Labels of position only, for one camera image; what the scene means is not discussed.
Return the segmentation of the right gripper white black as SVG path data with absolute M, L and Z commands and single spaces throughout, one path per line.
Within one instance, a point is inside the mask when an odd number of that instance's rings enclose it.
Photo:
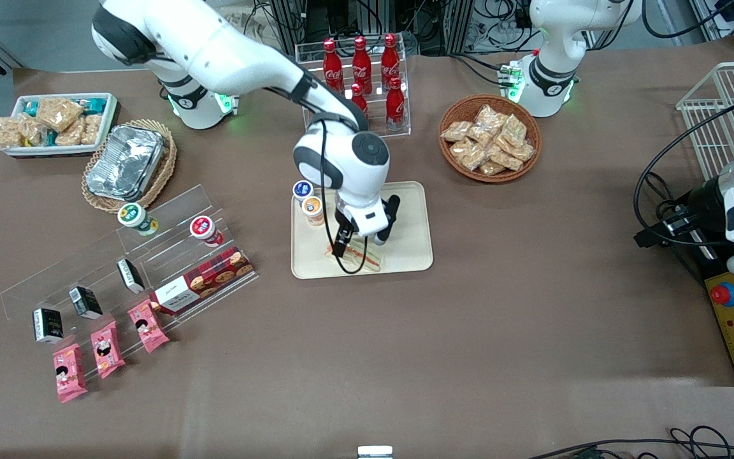
M 390 238 L 394 224 L 394 197 L 378 198 L 366 207 L 339 198 L 339 227 L 334 240 L 334 256 L 343 258 L 350 239 L 358 237 Z

